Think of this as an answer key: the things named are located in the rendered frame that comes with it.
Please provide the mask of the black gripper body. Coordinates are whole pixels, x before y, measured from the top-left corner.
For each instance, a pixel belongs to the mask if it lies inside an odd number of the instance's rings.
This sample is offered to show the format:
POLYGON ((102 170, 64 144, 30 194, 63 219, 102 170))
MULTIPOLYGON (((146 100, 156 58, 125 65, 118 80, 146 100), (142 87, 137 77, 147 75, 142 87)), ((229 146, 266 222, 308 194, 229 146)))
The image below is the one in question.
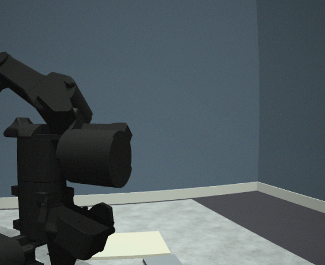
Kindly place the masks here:
POLYGON ((55 204, 63 202, 64 194, 74 188, 67 187, 66 179, 53 182, 30 182, 17 179, 11 186, 12 195, 18 196, 19 219, 13 228, 21 235, 8 237, 0 234, 0 265, 31 265, 35 263, 35 248, 45 244, 36 242, 36 223, 45 198, 55 197, 55 204))

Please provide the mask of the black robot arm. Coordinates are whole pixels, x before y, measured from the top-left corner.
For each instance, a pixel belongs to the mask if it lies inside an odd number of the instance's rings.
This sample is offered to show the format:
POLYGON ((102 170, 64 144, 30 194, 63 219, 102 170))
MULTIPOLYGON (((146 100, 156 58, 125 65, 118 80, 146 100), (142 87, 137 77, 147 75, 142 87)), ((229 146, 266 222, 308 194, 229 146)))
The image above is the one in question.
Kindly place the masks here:
MULTIPOLYGON (((17 117, 5 137, 17 137, 17 178, 121 188, 131 176, 132 133, 127 123, 93 124, 92 111, 71 76, 42 75, 0 52, 0 92, 10 88, 31 104, 47 124, 17 117)), ((45 198, 36 223, 36 242, 51 239, 81 261, 104 250, 115 233, 113 208, 103 202, 88 210, 73 202, 45 198), (50 237, 51 234, 51 237, 50 237)))

